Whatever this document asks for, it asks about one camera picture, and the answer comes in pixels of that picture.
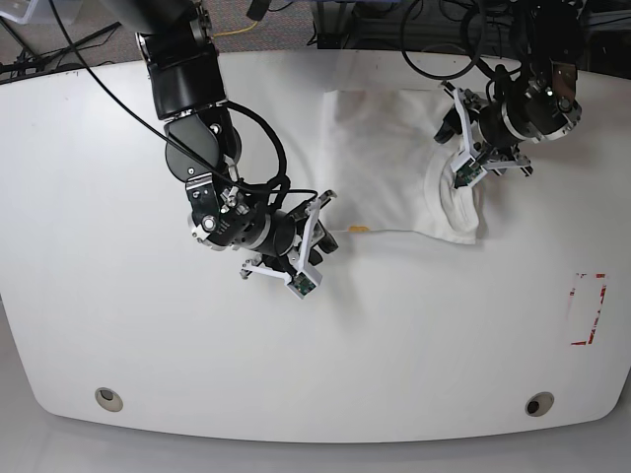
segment white table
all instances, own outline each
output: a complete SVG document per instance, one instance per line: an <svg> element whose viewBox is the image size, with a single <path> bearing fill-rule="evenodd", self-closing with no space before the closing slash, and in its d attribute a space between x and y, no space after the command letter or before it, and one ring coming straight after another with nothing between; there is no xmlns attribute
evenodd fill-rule
<svg viewBox="0 0 631 473"><path fill-rule="evenodd" d="M324 91L437 86L396 53L221 60L231 98L278 131L296 185L314 183ZM465 59L422 61L447 73ZM160 126L143 64L98 72ZM473 72L456 84L482 90L484 79ZM275 280L242 282L244 252L194 242L163 144L86 73L0 88L0 292L37 401L116 426L303 442L475 437L602 418L631 366L631 85L582 74L578 94L580 128L525 147L533 177L485 182L481 243L339 235L323 287L300 302ZM240 169L266 178L271 145L235 121ZM571 345L588 342L602 283L593 343ZM97 404L103 386L121 395L121 412ZM541 391L553 408L527 416Z"/></svg>

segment white cloth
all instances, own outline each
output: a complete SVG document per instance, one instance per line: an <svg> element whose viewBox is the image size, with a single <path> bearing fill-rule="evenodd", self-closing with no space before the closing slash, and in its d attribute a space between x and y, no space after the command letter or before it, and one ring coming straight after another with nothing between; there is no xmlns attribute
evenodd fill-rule
<svg viewBox="0 0 631 473"><path fill-rule="evenodd" d="M318 188L338 198L322 212L332 231L412 231L475 243L472 189L454 189L461 139L434 135L453 101L442 91L325 94Z"/></svg>

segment metal grommet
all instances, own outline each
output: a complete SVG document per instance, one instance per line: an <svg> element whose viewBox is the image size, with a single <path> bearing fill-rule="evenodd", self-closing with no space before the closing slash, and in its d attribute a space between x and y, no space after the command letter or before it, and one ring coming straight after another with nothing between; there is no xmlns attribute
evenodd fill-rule
<svg viewBox="0 0 631 473"><path fill-rule="evenodd" d="M108 387L100 387L95 392L95 398L101 407L109 412L119 412L122 409L122 399Z"/></svg>
<svg viewBox="0 0 631 473"><path fill-rule="evenodd" d="M540 392L526 403L526 414L531 417L541 417L548 413L553 404L554 396L550 392Z"/></svg>

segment white towel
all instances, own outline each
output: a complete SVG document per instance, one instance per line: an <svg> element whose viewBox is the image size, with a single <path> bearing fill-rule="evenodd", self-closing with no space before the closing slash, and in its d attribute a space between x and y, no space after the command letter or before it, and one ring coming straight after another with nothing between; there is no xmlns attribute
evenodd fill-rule
<svg viewBox="0 0 631 473"><path fill-rule="evenodd" d="M442 91L325 94L318 187L338 198L322 212L332 231L412 231L475 243L472 189L454 189L461 139L434 135L454 102Z"/></svg>

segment gray carpet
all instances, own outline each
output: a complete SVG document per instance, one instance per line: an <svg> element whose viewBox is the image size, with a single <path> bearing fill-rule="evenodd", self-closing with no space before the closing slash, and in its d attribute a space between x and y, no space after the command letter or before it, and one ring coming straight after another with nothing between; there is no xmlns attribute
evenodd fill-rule
<svg viewBox="0 0 631 473"><path fill-rule="evenodd" d="M205 0L204 3L210 11L216 33L238 30L251 24L251 20L245 16L250 0ZM279 8L285 4L286 0L274 0L272 8ZM114 21L116 19L99 0L84 0L75 24L68 27L68 33L74 39L78 39ZM37 53L66 45L57 25L10 25ZM224 52L296 49L306 47L313 32L309 3L298 1L282 12L268 13L251 32L218 37L216 42L219 49ZM97 39L93 44L99 44L101 41L102 39ZM20 51L21 48L4 29L0 28L0 62L12 63ZM107 44L87 49L83 55L91 65L105 61L125 62L140 59L133 33L123 28L118 29ZM72 55L65 57L63 61L72 62Z"/></svg>

